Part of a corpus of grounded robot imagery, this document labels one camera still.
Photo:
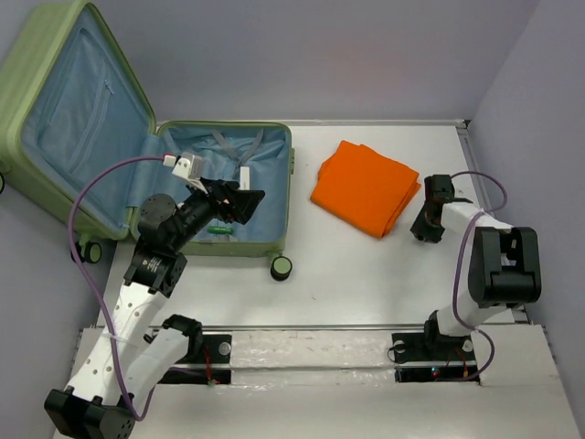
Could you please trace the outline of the white rectangular tube box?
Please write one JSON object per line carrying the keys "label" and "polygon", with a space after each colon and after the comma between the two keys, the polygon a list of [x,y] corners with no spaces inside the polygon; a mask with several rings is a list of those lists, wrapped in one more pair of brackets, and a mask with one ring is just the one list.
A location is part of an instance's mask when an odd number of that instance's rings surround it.
{"label": "white rectangular tube box", "polygon": [[250,168],[248,166],[239,168],[239,188],[241,190],[250,190]]}

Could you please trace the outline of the orange cloth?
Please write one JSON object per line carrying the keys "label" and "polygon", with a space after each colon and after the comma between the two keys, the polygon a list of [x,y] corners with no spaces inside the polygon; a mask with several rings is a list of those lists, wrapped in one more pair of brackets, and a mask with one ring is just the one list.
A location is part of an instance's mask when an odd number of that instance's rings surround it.
{"label": "orange cloth", "polygon": [[365,234],[389,234],[421,188],[420,174],[367,145],[346,140],[325,160],[310,200]]}

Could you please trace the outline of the small green tube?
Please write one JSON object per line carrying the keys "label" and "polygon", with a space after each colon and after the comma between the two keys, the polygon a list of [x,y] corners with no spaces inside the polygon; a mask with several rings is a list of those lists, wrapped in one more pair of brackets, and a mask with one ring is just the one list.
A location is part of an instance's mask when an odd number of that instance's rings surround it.
{"label": "small green tube", "polygon": [[232,235],[234,230],[227,226],[209,226],[207,232],[213,235]]}

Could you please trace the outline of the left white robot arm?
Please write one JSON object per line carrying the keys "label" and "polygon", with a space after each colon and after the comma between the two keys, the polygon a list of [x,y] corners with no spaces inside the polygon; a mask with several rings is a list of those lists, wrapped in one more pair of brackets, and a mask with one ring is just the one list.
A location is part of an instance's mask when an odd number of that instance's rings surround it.
{"label": "left white robot arm", "polygon": [[235,181],[202,180],[182,205],[166,194],[141,207],[140,238],[106,327],[78,372],[53,390],[45,410],[69,438],[127,438],[150,406],[154,387],[180,359],[202,350],[202,325],[172,315],[152,340],[146,331],[186,267],[183,247],[210,221],[246,224],[265,196]]}

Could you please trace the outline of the green hard-shell suitcase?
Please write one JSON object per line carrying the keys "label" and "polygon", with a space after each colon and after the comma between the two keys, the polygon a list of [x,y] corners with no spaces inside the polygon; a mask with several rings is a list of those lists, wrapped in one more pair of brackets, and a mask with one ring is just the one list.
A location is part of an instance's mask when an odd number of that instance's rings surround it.
{"label": "green hard-shell suitcase", "polygon": [[[158,162],[191,153],[207,179],[236,181],[265,197],[246,225],[214,220],[187,255],[266,257],[271,276],[293,269],[284,253],[294,150],[290,129],[270,122],[159,123],[97,7],[36,5],[1,67],[1,179],[61,221],[74,221],[72,255],[101,258],[100,240],[137,238],[142,203],[188,196]],[[213,235],[227,226],[232,235]]]}

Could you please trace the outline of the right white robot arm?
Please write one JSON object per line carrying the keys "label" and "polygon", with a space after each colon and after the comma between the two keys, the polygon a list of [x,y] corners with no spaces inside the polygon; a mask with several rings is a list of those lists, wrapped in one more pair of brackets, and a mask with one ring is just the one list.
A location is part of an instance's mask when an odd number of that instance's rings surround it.
{"label": "right white robot arm", "polygon": [[445,231],[462,234],[451,302],[431,313],[420,337],[422,351],[443,360],[486,320],[541,295],[535,230],[515,227],[456,195],[453,177],[424,178],[424,203],[410,227],[418,241],[436,244]]}

